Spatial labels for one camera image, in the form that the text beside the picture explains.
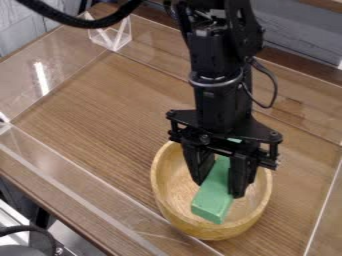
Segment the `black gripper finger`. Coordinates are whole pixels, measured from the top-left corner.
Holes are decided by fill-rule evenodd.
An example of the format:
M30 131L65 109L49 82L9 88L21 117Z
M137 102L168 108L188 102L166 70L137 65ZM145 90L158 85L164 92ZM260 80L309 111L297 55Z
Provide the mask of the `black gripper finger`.
M200 185L213 167L214 154L209 146L181 143L182 156L186 163L192 181Z
M234 154L229 158L228 193L234 199L244 196L248 185L253 183L256 169L256 160L252 157Z

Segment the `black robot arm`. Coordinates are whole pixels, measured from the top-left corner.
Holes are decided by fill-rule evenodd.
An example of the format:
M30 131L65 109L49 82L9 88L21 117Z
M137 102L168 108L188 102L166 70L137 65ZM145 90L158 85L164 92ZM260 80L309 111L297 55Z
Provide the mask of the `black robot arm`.
M188 49L194 108L170 110L169 139L181 145L190 178L202 184L214 157L229 160L226 193L241 198L260 167L277 166L281 134L252 116L252 72L268 74L255 55L263 27L249 0L162 0Z

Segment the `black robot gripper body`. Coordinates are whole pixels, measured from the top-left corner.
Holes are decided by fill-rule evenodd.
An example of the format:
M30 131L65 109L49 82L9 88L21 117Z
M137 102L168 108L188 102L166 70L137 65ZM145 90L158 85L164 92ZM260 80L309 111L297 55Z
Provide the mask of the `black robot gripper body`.
M252 77L238 71L230 77L204 77L189 73L194 108L169 110L169 139L209 146L213 154L230 158L243 154L257 167L275 170L277 145L283 137L252 116Z

